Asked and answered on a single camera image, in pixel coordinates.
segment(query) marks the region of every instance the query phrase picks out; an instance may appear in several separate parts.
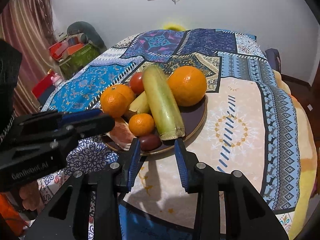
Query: orange box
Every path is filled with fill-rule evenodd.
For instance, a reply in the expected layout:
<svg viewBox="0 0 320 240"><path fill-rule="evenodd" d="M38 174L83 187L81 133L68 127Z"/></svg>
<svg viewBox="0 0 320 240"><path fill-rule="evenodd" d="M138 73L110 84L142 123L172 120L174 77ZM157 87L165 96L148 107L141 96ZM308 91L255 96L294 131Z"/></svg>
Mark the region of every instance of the orange box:
<svg viewBox="0 0 320 240"><path fill-rule="evenodd" d="M84 46L83 43L79 43L77 45L71 46L69 48L67 48L67 52L69 55L75 53L77 50L81 49Z"/></svg>

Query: small mandarin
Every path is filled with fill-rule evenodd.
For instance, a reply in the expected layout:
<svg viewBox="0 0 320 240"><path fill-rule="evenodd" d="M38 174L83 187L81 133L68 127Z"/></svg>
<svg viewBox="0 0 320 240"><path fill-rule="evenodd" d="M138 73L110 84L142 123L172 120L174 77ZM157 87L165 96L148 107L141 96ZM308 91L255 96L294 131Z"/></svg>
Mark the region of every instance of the small mandarin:
<svg viewBox="0 0 320 240"><path fill-rule="evenodd" d="M135 136L150 134L155 128L155 122L150 114L136 114L129 120L129 130Z"/></svg>
<svg viewBox="0 0 320 240"><path fill-rule="evenodd" d="M116 90L120 94L123 94L125 98L128 100L128 105L130 105L135 99L134 92L132 91L132 89L124 84L113 85L111 87L108 87L107 89L113 91Z"/></svg>

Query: black fabric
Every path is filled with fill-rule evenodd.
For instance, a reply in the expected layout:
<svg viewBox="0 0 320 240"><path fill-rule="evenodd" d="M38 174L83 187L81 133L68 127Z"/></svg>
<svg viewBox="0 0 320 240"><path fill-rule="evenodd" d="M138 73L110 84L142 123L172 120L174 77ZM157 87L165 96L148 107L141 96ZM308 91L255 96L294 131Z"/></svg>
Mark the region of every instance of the black fabric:
<svg viewBox="0 0 320 240"><path fill-rule="evenodd" d="M266 50L268 62L273 70L281 73L281 66L279 65L280 55L277 49L267 49Z"/></svg>
<svg viewBox="0 0 320 240"><path fill-rule="evenodd" d="M41 106L44 106L44 104L46 103L47 99L49 98L49 96L51 95L51 93L56 89L56 87L54 85L51 85L50 87L48 87L38 98L38 101L40 103Z"/></svg>
<svg viewBox="0 0 320 240"><path fill-rule="evenodd" d="M13 90L17 86L22 54L0 39L0 131L9 123L13 111Z"/></svg>

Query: tomato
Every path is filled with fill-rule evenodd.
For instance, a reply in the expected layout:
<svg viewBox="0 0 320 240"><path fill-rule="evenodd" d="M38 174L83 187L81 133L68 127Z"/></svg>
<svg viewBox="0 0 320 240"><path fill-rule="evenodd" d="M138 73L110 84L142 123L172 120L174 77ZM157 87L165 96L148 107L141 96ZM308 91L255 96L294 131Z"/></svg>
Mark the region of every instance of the tomato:
<svg viewBox="0 0 320 240"><path fill-rule="evenodd" d="M142 83L142 72L135 73L129 81L129 86L135 94L141 94L144 91Z"/></svg>

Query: white wall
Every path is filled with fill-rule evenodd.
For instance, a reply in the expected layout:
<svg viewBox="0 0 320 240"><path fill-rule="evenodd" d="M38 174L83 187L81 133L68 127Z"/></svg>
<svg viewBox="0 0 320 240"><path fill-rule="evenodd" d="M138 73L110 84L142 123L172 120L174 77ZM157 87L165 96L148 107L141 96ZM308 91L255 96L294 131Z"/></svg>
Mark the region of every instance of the white wall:
<svg viewBox="0 0 320 240"><path fill-rule="evenodd" d="M320 58L319 25L304 0L52 0L52 8L55 29L89 22L107 48L169 21L254 34L262 50L279 50L283 74L307 82Z"/></svg>
<svg viewBox="0 0 320 240"><path fill-rule="evenodd" d="M317 44L317 52L316 52L316 56L315 56L315 61L314 61L314 66L313 69L311 71L311 75L309 78L309 84L312 85L316 74L317 74L317 70L318 70L318 65L319 65L319 59L320 59L320 26L318 28L318 44Z"/></svg>

